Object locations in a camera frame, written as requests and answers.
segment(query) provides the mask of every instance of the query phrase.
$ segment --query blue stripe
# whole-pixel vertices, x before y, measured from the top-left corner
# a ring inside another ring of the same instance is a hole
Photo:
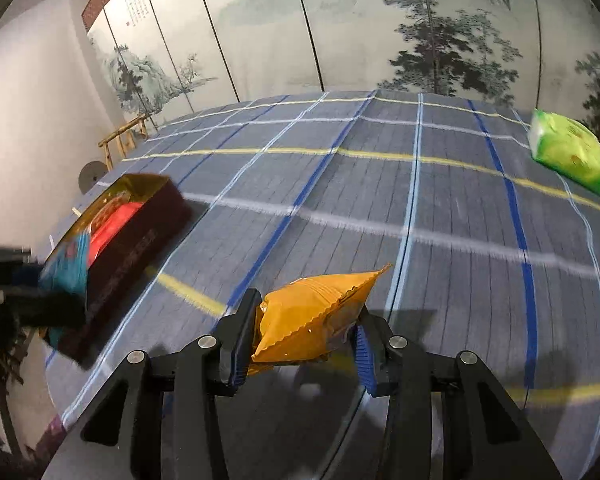
[[[280,101],[276,101],[275,103],[273,103],[270,107],[265,108],[265,110],[262,113],[259,113],[258,115],[256,115],[253,119],[251,119],[251,121],[255,121],[258,117],[266,114],[269,110],[271,110],[275,105],[277,105],[278,103],[281,103],[282,101],[284,101],[287,97],[289,97],[289,95],[285,95],[282,97],[282,99],[280,99]],[[220,148],[222,148],[232,137],[234,137],[238,132],[240,132],[241,129],[243,129],[245,126],[247,126],[249,123],[245,123],[242,126],[240,126],[240,128],[238,128],[237,130],[235,130],[230,136],[228,136],[225,140],[223,140],[218,147],[216,147],[216,150],[219,150]],[[205,162],[211,155],[213,155],[213,153],[209,153],[208,155],[205,155],[204,158],[197,163],[193,168],[191,168],[187,174],[185,176],[183,176],[179,181],[177,186],[180,187],[180,184],[182,184],[186,178],[193,173],[194,171],[196,171],[196,169],[200,166],[200,164],[202,164],[203,162]]]
[[[53,348],[51,350],[51,354],[49,354],[48,356],[46,356],[46,359],[45,359],[45,370],[47,368],[49,368],[49,365],[51,364],[51,359],[53,359],[55,355],[56,355],[56,349]]]
[[[340,134],[338,135],[336,140],[331,145],[331,150],[334,150],[334,149],[340,147],[345,136],[352,129],[353,124],[355,124],[358,117],[360,117],[362,112],[365,110],[366,106],[371,102],[369,97],[371,97],[371,95],[374,94],[375,92],[376,92],[375,90],[373,92],[369,92],[369,95],[367,96],[367,100],[363,101],[363,103],[360,105],[360,108],[358,108],[358,111],[356,111],[355,115],[353,116],[352,120],[346,124],[346,126],[342,129],[342,131],[340,132]],[[306,184],[304,184],[304,187],[302,188],[302,190],[300,191],[300,193],[294,200],[294,204],[293,204],[294,208],[299,207],[304,203],[304,200],[309,195],[311,190],[314,188],[316,181],[321,176],[327,163],[332,158],[333,158],[333,151],[331,151],[330,153],[325,155],[320,160],[320,163],[318,164],[318,166],[315,168],[314,172],[309,177],[309,180],[307,181]],[[256,258],[256,261],[251,266],[251,269],[249,269],[249,272],[247,272],[247,275],[234,288],[234,291],[232,292],[231,296],[229,297],[229,301],[227,301],[228,310],[235,308],[235,306],[238,304],[238,301],[240,301],[240,298],[247,290],[247,287],[249,286],[251,281],[255,278],[256,274],[260,270],[260,267],[264,263],[264,260],[267,259],[270,252],[272,251],[273,247],[276,245],[276,243],[278,243],[278,240],[280,240],[280,237],[285,232],[286,228],[288,227],[289,223],[291,222],[292,216],[293,216],[293,214],[289,214],[282,219],[282,221],[280,222],[280,224],[278,225],[276,230],[273,231],[273,234],[271,235],[271,238],[269,239],[269,241],[264,245],[264,247],[260,251],[260,254]]]
[[[485,142],[489,152],[491,153],[491,159],[496,170],[498,170],[504,179],[504,185],[507,189],[507,199],[509,200],[509,211],[511,213],[511,221],[516,231],[516,240],[518,242],[518,248],[525,251],[525,261],[520,264],[522,267],[522,279],[525,285],[525,303],[526,303],[526,361],[525,361],[525,388],[533,388],[536,380],[536,361],[538,360],[538,316],[536,314],[536,291],[534,287],[534,274],[531,264],[526,261],[526,238],[525,231],[522,227],[522,220],[520,218],[520,211],[518,209],[518,200],[516,199],[516,190],[513,187],[513,182],[510,181],[504,173],[502,163],[496,147],[491,140],[490,133],[487,127],[482,122],[482,118],[475,112],[474,103],[471,99],[467,99],[469,107],[474,112],[475,120],[478,121],[478,125],[484,134]]]

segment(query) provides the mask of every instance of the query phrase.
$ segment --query white stripe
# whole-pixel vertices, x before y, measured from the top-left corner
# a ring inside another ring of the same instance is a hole
[[[377,123],[377,124],[394,124],[395,126],[417,126],[418,121],[405,121],[399,119],[379,119],[376,117],[367,117],[364,115],[360,115],[360,119],[363,121],[367,121],[368,123]]]
[[[325,96],[328,94],[328,92],[325,92],[321,98],[319,100],[317,100],[316,102],[312,103],[311,106],[309,106],[304,112],[302,112],[298,117],[301,118],[306,112],[312,110],[315,106],[317,106],[317,104],[319,102],[321,102]],[[293,125],[293,123],[288,124],[279,134],[276,135],[276,137],[274,137],[274,139],[272,139],[272,141],[270,141],[266,147],[264,147],[260,152],[258,152],[247,164],[245,164],[242,168],[240,168],[240,170],[238,171],[238,173],[236,174],[236,176],[234,176],[234,178],[232,178],[232,185],[235,184],[235,182],[237,181],[237,176],[238,174],[242,175],[248,167],[250,167],[251,164],[253,164],[257,158],[266,150],[268,149],[268,147],[270,145],[272,145],[274,142],[276,142],[276,140],[278,140],[286,131],[289,130],[289,128],[291,128],[291,126]],[[227,185],[220,193],[220,195],[223,195],[225,193],[227,193],[229,191],[230,187],[229,185]],[[210,206],[209,209],[211,209],[213,206],[215,205],[215,202],[213,202]],[[158,277],[160,276],[160,274],[163,272],[163,270],[166,268],[166,266],[169,264],[169,262],[171,261],[171,258],[173,258],[174,254],[176,254],[178,252],[178,250],[180,249],[180,247],[182,247],[184,245],[184,243],[189,240],[189,237],[193,234],[194,230],[191,230],[189,232],[189,234],[187,236],[185,236],[182,241],[176,246],[176,248],[174,248],[173,251],[171,251],[171,254],[169,254],[169,256],[167,257],[167,259],[164,261],[164,263],[162,264],[162,266],[160,267],[160,269],[158,270],[158,272],[156,273],[156,275],[154,276],[154,278],[151,280],[151,282],[149,283],[149,285],[147,286],[147,288],[145,288],[144,292],[142,293],[142,295],[140,296],[140,298],[138,298],[138,300],[134,303],[133,307],[126,313],[124,319],[122,320],[122,323],[118,326],[118,328],[116,329],[116,331],[114,332],[114,335],[111,337],[111,339],[109,339],[109,341],[107,342],[107,344],[104,347],[104,350],[100,353],[100,355],[98,356],[98,359],[96,360],[96,363],[94,365],[94,367],[92,368],[91,374],[89,376],[89,379],[86,381],[86,383],[84,383],[84,385],[82,386],[80,393],[78,394],[78,396],[74,399],[74,401],[67,407],[66,410],[64,410],[64,412],[62,413],[62,424],[64,425],[64,427],[68,427],[67,423],[70,420],[70,417],[73,416],[74,411],[77,409],[78,405],[82,402],[82,400],[84,399],[85,394],[87,393],[88,389],[91,387],[91,385],[93,384],[95,378],[97,377],[97,375],[100,373],[100,371],[102,370],[103,365],[106,365],[106,358],[109,356],[109,354],[111,353],[111,351],[113,350],[114,345],[118,342],[118,339],[120,338],[120,335],[122,334],[123,330],[125,329],[125,327],[127,326],[128,322],[132,319],[132,317],[136,314],[136,311],[138,310],[138,308],[140,307],[140,305],[142,304],[142,302],[144,301],[144,298],[147,296],[147,294],[152,290],[152,288],[154,288],[154,285],[158,279]]]
[[[113,370],[111,369],[111,367],[109,365],[107,365],[106,363],[102,364],[102,371],[104,372],[104,375],[106,377],[109,377],[113,373]]]
[[[330,449],[322,459],[322,463],[318,466],[312,480],[330,480],[337,471],[336,466],[342,461],[344,454],[347,452],[347,447],[352,437],[356,434],[356,428],[360,423],[360,417],[364,413],[366,406],[369,403],[371,396],[366,390],[356,391],[347,414],[342,419],[342,423],[338,428],[338,433],[333,439]]]
[[[186,192],[182,195],[187,200],[195,200],[202,203],[212,203],[214,200],[216,200],[215,195]],[[504,260],[507,262],[528,262],[536,266],[557,268],[572,276],[577,276],[588,280],[595,280],[598,275],[596,269],[591,266],[566,260],[553,253],[523,251],[519,248],[501,246],[490,242],[482,242],[472,238],[463,238],[457,235],[437,233],[420,228],[409,229],[408,227],[396,224],[386,224],[371,220],[348,218],[331,213],[313,211],[305,207],[293,208],[291,205],[271,204],[266,202],[245,200],[241,198],[227,197],[216,200],[216,206],[245,209],[274,216],[295,215],[299,218],[307,220],[308,222],[311,222],[312,224],[336,229],[346,229],[348,231],[364,234],[389,236],[391,238],[403,238],[409,235],[410,237],[413,237],[415,241],[423,244],[433,245],[454,251],[462,251],[465,253],[480,254],[481,256],[489,256],[491,258],[496,258],[498,260]]]
[[[165,124],[163,126],[163,128],[166,128],[167,126],[173,126],[174,124],[182,124],[182,123],[190,123],[191,121],[194,121],[198,118],[198,115],[200,115],[202,112],[198,112],[198,114],[195,117],[192,117],[190,119],[181,119],[179,121],[171,121],[169,124]]]
[[[514,136],[511,136],[511,135],[499,135],[499,134],[485,133],[485,132],[480,132],[478,130],[470,130],[469,128],[461,128],[460,126],[447,126],[445,124],[436,124],[436,123],[423,123],[422,126],[427,127],[427,128],[435,128],[437,130],[450,130],[452,132],[460,132],[463,134],[472,134],[472,135],[476,135],[476,136],[480,136],[480,137],[489,137],[490,139],[513,140],[514,142],[518,143],[520,146],[522,146],[526,150],[530,150],[528,145],[526,145],[524,142],[520,142]]]
[[[421,124],[422,124],[422,94],[418,94],[418,113],[416,116],[416,129],[415,134],[413,136],[413,154],[417,156],[419,145],[420,145],[420,133],[421,133]],[[404,280],[401,278],[402,275],[402,266],[404,265],[405,254],[407,253],[407,239],[410,238],[408,236],[408,232],[406,232],[411,223],[411,210],[413,208],[413,200],[414,196],[417,193],[416,185],[418,183],[416,179],[416,160],[411,163],[411,179],[409,186],[409,197],[407,199],[407,207],[404,211],[404,229],[405,233],[400,238],[400,247],[398,248],[398,255],[395,259],[395,267],[394,273],[391,278],[391,285],[389,286],[389,293],[386,297],[386,302],[384,304],[384,316],[388,317],[392,312],[394,306],[397,304],[399,307],[399,303],[395,300],[398,298],[398,288],[400,285],[404,286]],[[402,298],[402,291],[399,293],[400,299]]]
[[[184,149],[184,151],[186,152],[187,150],[190,150],[191,148],[193,148],[193,146],[195,146],[197,143],[200,142],[200,140],[204,139],[206,136],[208,136],[209,134],[211,134],[214,130],[216,130],[217,128],[222,128],[222,126],[229,120],[231,119],[235,114],[237,114],[240,110],[236,110],[234,113],[232,113],[231,115],[227,116],[226,118],[224,118],[224,121],[222,121],[219,124],[216,124],[216,126],[212,126],[211,128],[208,129],[208,132],[206,134],[204,134],[203,136],[197,138],[196,140],[194,140],[189,146],[186,147],[186,149]],[[176,160],[178,160],[181,157],[181,155],[178,155],[174,158],[172,158],[169,162],[167,162],[167,164],[165,165],[164,168],[162,168],[159,173],[162,174],[164,171],[167,170],[167,168],[173,164]]]
[[[422,116],[424,114],[424,96],[423,94],[418,94],[418,126],[416,126],[416,139],[417,144],[415,151],[413,152],[413,162],[411,163],[411,177],[413,178],[413,173],[415,172],[415,183],[413,185],[413,208],[409,213],[409,226],[415,225],[416,220],[418,218],[418,194],[420,192],[420,165],[418,164],[418,160],[420,158],[420,151],[422,149]],[[394,299],[394,307],[396,310],[400,309],[400,304],[402,303],[402,293],[404,291],[404,283],[407,278],[407,274],[409,273],[409,263],[411,261],[411,250],[413,249],[413,239],[410,236],[406,237],[407,247],[402,258],[402,267],[400,269],[400,281],[398,282],[398,289],[396,291],[395,299]]]
[[[518,118],[518,120],[520,120],[520,116],[518,115],[518,112],[513,108],[512,108],[512,110],[513,110],[513,113],[515,114],[516,118]],[[585,230],[587,232],[587,249],[589,250],[589,256],[591,256],[591,261],[593,262],[593,267],[594,267],[595,273],[596,273],[596,281],[598,282],[598,292],[600,294],[600,265],[598,264],[598,257],[596,256],[596,250],[593,245],[593,230],[591,229],[589,220],[587,220],[586,216],[583,215],[582,211],[580,211],[580,209],[576,205],[575,201],[573,200],[573,195],[571,194],[571,188],[569,187],[569,184],[567,183],[567,181],[559,173],[556,173],[556,176],[562,182],[562,185],[564,186],[564,190],[567,192],[567,195],[569,196],[569,203],[571,204],[571,207],[577,213],[577,215],[580,217],[580,220],[582,220],[582,222],[585,226]],[[594,432],[593,439],[589,445],[589,453],[585,459],[584,465],[582,466],[582,471],[580,472],[580,476],[584,476],[584,474],[589,470],[591,462],[592,462],[593,458],[595,457],[596,448],[598,447],[599,441],[600,441],[600,414],[598,415],[596,431]]]
[[[244,172],[247,171],[251,166],[253,166],[254,163],[262,156],[263,153],[265,153],[271,146],[273,146],[273,144],[275,144],[276,142],[278,142],[278,140],[280,140],[280,138],[286,132],[288,132],[294,124],[296,124],[299,120],[301,120],[307,112],[310,112],[315,107],[317,107],[317,105],[320,104],[320,102],[322,102],[323,99],[325,97],[327,97],[328,94],[329,94],[328,92],[325,92],[324,94],[322,94],[322,96],[320,97],[320,99],[318,99],[315,103],[313,103],[311,106],[309,106],[304,111],[302,111],[298,115],[298,117],[296,117],[293,121],[291,121],[287,126],[285,126],[284,128],[282,128],[282,130],[280,130],[280,132],[275,137],[273,137],[273,139],[271,139],[267,144],[265,144],[264,147],[258,153],[256,153],[255,155],[253,155],[253,157],[251,158],[251,160],[249,162],[247,162],[243,167],[241,167],[240,170],[238,171],[238,173],[236,173],[234,175],[234,177],[229,181],[229,183],[226,186],[224,186],[224,189],[218,194],[218,196],[216,197],[216,200],[214,200],[211,203],[210,207],[215,206],[216,202],[218,200],[220,200],[222,197],[224,197],[229,192],[229,190],[234,186],[234,184],[238,181],[238,179],[241,176],[243,176]]]

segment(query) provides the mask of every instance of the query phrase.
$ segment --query yellow snack bag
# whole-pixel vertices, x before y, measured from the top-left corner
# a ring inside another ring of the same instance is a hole
[[[311,360],[343,345],[376,279],[388,268],[300,278],[267,294],[256,322],[260,340],[253,363]]]

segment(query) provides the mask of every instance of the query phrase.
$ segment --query yellow stripe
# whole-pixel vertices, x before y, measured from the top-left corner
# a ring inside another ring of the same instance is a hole
[[[484,115],[487,117],[499,117],[501,119],[504,119],[505,121],[509,121],[510,123],[514,123],[514,124],[526,124],[526,126],[530,126],[530,124],[528,123],[524,123],[522,121],[518,121],[516,119],[509,119],[508,117],[505,117],[504,115],[501,115],[497,112],[494,113],[489,113],[489,112],[479,112],[478,110],[471,110],[470,108],[462,108],[459,106],[449,106],[449,105],[440,105],[440,104],[436,104],[436,103],[425,103],[425,105],[427,106],[437,106],[440,108],[449,108],[450,110],[460,110],[462,112],[471,112],[472,114],[478,114],[478,115]]]
[[[335,351],[329,355],[326,363],[347,375],[356,374],[356,365],[350,354]],[[522,405],[525,402],[526,388],[506,388],[506,391],[515,403]],[[586,404],[597,400],[600,400],[600,383],[530,390],[526,405],[551,408],[565,404]]]
[[[153,277],[156,275],[157,269],[154,269],[153,267],[147,267],[144,272]],[[164,272],[158,274],[157,281],[177,297],[182,298],[183,300],[187,301],[187,303],[192,304],[210,316],[222,317],[222,314],[224,314],[224,311],[226,310],[226,305],[220,303],[219,301],[213,300],[205,294],[202,294],[202,292],[197,291],[192,286],[186,285],[180,280],[177,280],[173,276],[165,274]]]
[[[322,101],[320,101],[321,103],[337,103],[337,102],[355,102],[355,101],[369,101],[369,99],[374,99],[374,97],[350,97],[350,98],[346,98],[346,97],[342,97],[342,98],[333,98],[333,99],[323,99]]]
[[[181,155],[209,155],[213,154],[224,154],[224,155],[236,155],[236,154],[251,154],[258,153],[262,151],[262,148],[222,148],[219,150],[191,150],[188,152],[178,152],[178,153],[157,153],[156,155],[143,155],[135,158],[125,158],[124,162],[131,160],[141,160],[142,158],[152,158],[154,156],[181,156]],[[336,148],[335,150],[329,148],[322,149],[311,149],[311,148],[269,148],[264,153],[288,153],[288,154],[299,154],[299,155],[328,155],[329,153],[339,153],[341,155],[350,156],[353,158],[374,158],[379,160],[398,160],[409,162],[413,160],[413,155],[409,153],[383,153],[383,152],[362,152],[358,150],[348,150],[347,148]],[[557,189],[555,187],[543,186],[542,184],[538,184],[537,182],[533,182],[526,178],[517,178],[515,176],[510,176],[507,173],[500,173],[497,170],[492,170],[491,168],[485,168],[483,166],[478,166],[477,164],[471,164],[468,162],[462,162],[461,160],[453,160],[451,158],[441,158],[437,156],[421,156],[420,161],[423,164],[437,164],[440,166],[450,166],[453,168],[464,168],[466,170],[478,171],[480,173],[486,173],[493,176],[500,176],[504,178],[508,178],[514,184],[518,186],[526,187],[529,189],[534,189],[543,193],[547,196],[553,196],[555,198],[560,198],[563,200],[568,200],[569,195],[566,191],[562,189]],[[573,200],[578,202],[579,204],[586,205],[592,209],[600,211],[600,204],[593,202],[593,200],[589,200],[588,198],[584,198],[583,196],[572,194]]]
[[[401,105],[417,105],[419,104],[419,102],[417,101],[403,101],[402,99],[387,99],[386,97],[378,97],[378,96],[374,96],[374,99],[376,99],[377,101],[383,101],[385,103],[398,103]]]
[[[524,388],[511,388],[507,389],[507,392],[516,402],[524,401],[526,396]],[[597,400],[600,400],[600,383],[529,390],[527,405],[551,407],[565,404],[586,404]]]

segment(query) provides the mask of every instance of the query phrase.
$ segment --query wooden railing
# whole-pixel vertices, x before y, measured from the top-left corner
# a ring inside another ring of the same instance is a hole
[[[99,148],[104,149],[104,161],[107,165],[107,169],[111,171],[113,169],[113,161],[111,160],[111,152],[109,151],[109,143],[115,139],[116,144],[118,145],[118,151],[120,152],[120,156],[125,157],[127,154],[127,150],[134,150],[136,148],[136,141],[133,136],[133,132],[131,128],[134,126],[140,125],[140,135],[147,139],[149,136],[146,132],[146,127],[144,126],[144,122],[147,119],[147,114],[142,114],[132,121],[129,121],[127,124],[120,126],[115,132],[109,134],[107,137],[102,139],[98,143]],[[126,134],[126,141],[123,141],[122,134]]]

